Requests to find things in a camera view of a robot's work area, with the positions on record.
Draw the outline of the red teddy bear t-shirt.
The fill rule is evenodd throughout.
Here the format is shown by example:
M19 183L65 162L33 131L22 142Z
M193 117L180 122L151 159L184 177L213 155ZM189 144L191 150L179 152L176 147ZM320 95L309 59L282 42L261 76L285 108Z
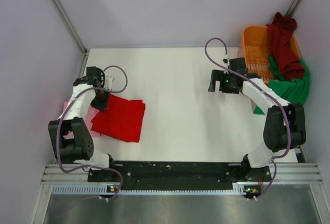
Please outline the red teddy bear t-shirt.
M140 141L145 103L127 100L112 94L106 110L99 111L91 120L91 130L124 142Z

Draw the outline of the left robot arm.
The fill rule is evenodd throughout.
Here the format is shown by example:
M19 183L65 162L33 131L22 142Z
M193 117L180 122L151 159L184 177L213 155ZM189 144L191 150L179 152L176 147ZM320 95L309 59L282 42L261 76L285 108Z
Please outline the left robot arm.
M112 157L94 148L93 138L85 123L89 108L106 110L113 78L106 78L103 70L88 67L86 75L73 83L73 92L66 108L58 119L50 121L48 132L55 158L63 172L63 164L77 163L99 170L106 181L113 180L117 169Z

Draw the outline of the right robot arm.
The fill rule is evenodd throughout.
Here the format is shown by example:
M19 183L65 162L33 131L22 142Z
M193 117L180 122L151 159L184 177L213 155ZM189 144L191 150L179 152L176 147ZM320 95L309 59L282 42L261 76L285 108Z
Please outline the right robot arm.
M239 94L249 97L266 115L262 141L241 162L241 175L251 181L265 169L277 152L289 150L306 142L305 112L301 104L293 104L278 96L256 73L249 73L243 57L229 59L227 67L211 72L209 92Z

